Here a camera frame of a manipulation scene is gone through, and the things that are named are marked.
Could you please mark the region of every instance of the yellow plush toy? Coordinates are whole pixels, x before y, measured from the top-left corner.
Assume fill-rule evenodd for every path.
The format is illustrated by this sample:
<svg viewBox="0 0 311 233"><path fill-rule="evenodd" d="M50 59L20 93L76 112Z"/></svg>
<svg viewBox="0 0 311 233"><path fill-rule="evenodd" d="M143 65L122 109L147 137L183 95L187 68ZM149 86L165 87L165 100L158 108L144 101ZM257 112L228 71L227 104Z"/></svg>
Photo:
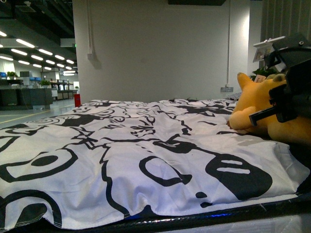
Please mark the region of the yellow plush toy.
<svg viewBox="0 0 311 233"><path fill-rule="evenodd" d="M255 83L246 74L238 74L242 94L230 116L230 127L261 136L269 135L275 141L311 146L311 119L298 116L294 120L280 123L276 115L272 115L259 120L257 126L252 126L249 115L271 107L269 90L286 83L284 74L273 76Z"/></svg>

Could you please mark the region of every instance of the gray floor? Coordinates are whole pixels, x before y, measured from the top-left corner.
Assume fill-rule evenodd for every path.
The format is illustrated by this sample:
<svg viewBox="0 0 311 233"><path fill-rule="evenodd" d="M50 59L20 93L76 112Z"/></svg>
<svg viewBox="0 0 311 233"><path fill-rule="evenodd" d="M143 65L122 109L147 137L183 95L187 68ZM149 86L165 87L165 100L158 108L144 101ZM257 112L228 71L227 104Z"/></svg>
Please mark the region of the gray floor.
<svg viewBox="0 0 311 233"><path fill-rule="evenodd" d="M53 101L50 109L0 111L0 129L21 124L26 121L39 120L45 117L57 116L74 108L74 100Z"/></svg>

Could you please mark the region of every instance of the cartoon print fabric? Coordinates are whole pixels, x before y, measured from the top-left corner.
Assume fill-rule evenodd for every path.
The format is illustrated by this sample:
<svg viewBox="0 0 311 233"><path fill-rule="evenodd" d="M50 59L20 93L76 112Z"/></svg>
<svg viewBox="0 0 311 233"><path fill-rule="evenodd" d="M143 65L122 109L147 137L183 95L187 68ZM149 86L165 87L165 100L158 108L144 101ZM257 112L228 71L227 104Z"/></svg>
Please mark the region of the cartoon print fabric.
<svg viewBox="0 0 311 233"><path fill-rule="evenodd" d="M0 130L0 232L45 218L85 229L147 205L184 216L296 197L310 171L231 130L232 100L93 100Z"/></svg>

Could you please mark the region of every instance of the red trash bin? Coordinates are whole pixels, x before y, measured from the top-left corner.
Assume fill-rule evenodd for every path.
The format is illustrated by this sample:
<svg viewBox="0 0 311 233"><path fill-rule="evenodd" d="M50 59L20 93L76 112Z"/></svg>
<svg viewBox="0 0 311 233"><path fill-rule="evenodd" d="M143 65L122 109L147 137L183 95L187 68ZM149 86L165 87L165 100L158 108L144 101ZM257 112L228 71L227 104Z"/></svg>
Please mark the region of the red trash bin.
<svg viewBox="0 0 311 233"><path fill-rule="evenodd" d="M81 105L80 94L74 94L74 106L79 107Z"/></svg>

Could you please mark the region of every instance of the white wall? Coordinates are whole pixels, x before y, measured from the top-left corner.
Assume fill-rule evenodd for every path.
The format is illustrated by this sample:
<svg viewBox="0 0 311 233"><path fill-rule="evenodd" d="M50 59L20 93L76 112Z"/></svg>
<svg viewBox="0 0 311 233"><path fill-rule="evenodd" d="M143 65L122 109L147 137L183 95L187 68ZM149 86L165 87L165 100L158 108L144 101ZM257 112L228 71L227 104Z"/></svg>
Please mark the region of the white wall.
<svg viewBox="0 0 311 233"><path fill-rule="evenodd" d="M15 73L20 77L21 71L31 71L33 77L41 77L42 68L37 68L32 65L21 64L18 61L14 61Z"/></svg>
<svg viewBox="0 0 311 233"><path fill-rule="evenodd" d="M247 73L249 0L223 6L90 0L94 60L87 59L86 2L73 0L82 102L222 98L230 94L220 93L227 79L240 90L236 74Z"/></svg>
<svg viewBox="0 0 311 233"><path fill-rule="evenodd" d="M261 42L261 17L262 1L250 1L249 41L248 41L248 75L254 75L253 71L259 68L259 62L254 62L256 48L253 46Z"/></svg>

